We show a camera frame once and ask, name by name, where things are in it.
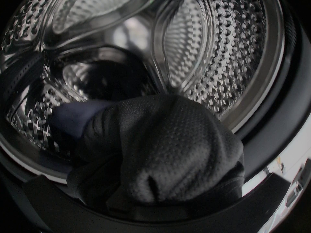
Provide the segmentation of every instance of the washing machine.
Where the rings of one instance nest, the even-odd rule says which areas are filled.
[[[0,178],[17,222],[41,233],[310,231],[308,0],[3,1]],[[117,100],[203,104],[243,142],[242,197],[195,217],[85,206],[48,118],[63,103],[112,99],[112,87]]]

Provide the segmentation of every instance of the metal surface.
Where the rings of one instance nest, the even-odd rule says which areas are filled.
[[[282,153],[267,165],[266,168],[244,184],[242,189],[243,196],[257,187],[269,173],[275,173],[291,182],[291,186],[282,203],[259,233],[273,231],[273,229],[291,212],[291,209],[303,194],[305,187],[309,184],[311,179],[310,161],[306,161],[308,159],[311,160],[310,132],[311,116],[309,116],[299,133]]]
[[[278,0],[25,0],[1,47],[0,72],[43,53],[42,79],[5,117],[39,156],[68,159],[47,117],[70,101],[176,93],[204,104],[235,132],[274,82],[284,29]],[[8,149],[19,163],[29,161]]]

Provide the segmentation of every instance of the dark fabric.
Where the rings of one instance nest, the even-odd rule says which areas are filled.
[[[111,101],[91,100],[85,103],[64,103],[53,110],[49,125],[78,140],[90,119],[102,109],[113,104]]]
[[[72,156],[87,164],[69,174],[68,187],[99,209],[118,186],[140,204],[191,203],[211,211],[242,196],[242,142],[204,106],[176,95],[100,111]]]

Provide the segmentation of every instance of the stainless steel drum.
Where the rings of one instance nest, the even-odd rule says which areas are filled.
[[[1,146],[66,183],[70,153],[51,137],[53,108],[156,93],[202,103],[236,132],[283,51],[278,0],[24,0],[1,44]]]

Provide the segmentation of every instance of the clothing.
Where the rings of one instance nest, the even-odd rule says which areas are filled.
[[[203,105],[177,95],[129,99],[99,111],[72,158],[81,164],[68,187],[98,209],[117,188],[145,206],[214,210],[242,196],[242,142]]]

